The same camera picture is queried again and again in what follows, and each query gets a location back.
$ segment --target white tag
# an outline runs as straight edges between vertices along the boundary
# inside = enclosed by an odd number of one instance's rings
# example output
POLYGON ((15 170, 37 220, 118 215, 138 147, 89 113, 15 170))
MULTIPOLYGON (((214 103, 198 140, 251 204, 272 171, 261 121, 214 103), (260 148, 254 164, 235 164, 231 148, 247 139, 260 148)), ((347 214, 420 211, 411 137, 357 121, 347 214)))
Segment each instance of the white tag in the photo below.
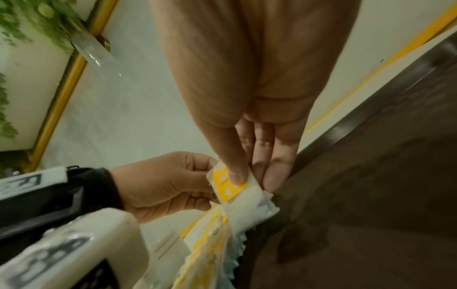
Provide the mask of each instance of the white tag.
POLYGON ((0 179, 0 200, 66 182, 68 182, 68 177, 65 167, 0 179))

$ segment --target small white packet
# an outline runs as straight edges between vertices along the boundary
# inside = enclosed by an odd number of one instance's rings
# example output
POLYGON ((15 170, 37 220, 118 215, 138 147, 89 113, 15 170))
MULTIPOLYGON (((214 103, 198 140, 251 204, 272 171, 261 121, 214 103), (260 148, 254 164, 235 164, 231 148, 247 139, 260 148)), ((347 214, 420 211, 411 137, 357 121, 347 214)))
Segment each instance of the small white packet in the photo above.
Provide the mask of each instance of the small white packet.
POLYGON ((219 162, 208 172, 207 179, 224 208, 235 236, 279 212, 279 208, 271 201, 273 194, 262 190, 250 170, 247 181, 235 186, 229 179, 227 167, 219 162))

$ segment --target black sleeve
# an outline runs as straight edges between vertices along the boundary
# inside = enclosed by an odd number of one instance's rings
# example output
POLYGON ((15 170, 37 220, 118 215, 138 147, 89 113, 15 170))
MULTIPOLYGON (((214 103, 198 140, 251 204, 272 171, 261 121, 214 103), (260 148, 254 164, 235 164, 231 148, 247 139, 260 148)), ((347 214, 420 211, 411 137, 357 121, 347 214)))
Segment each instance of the black sleeve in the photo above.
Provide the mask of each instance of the black sleeve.
POLYGON ((69 169, 69 184, 84 187, 84 213, 103 208, 124 209, 118 189, 107 169, 69 169))

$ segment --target yellow label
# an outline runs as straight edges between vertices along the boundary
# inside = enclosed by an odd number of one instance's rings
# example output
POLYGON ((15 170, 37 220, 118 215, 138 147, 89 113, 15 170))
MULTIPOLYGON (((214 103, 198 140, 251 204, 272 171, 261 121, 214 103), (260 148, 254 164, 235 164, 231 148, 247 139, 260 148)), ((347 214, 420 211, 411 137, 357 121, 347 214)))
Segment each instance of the yellow label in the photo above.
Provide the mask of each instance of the yellow label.
POLYGON ((226 167, 224 169, 217 169, 214 171, 213 182, 220 199, 223 202, 230 201, 232 198, 241 193, 248 185, 247 180, 239 186, 234 185, 230 181, 229 170, 226 167))

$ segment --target dark brown surface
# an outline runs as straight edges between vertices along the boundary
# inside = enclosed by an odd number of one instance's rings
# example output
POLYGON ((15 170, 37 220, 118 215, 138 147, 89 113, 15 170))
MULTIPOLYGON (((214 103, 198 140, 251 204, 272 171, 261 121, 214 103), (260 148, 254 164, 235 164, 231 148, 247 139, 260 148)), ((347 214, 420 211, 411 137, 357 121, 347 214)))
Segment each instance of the dark brown surface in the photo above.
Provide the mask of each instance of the dark brown surface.
POLYGON ((457 288, 457 61, 295 174, 238 288, 457 288))

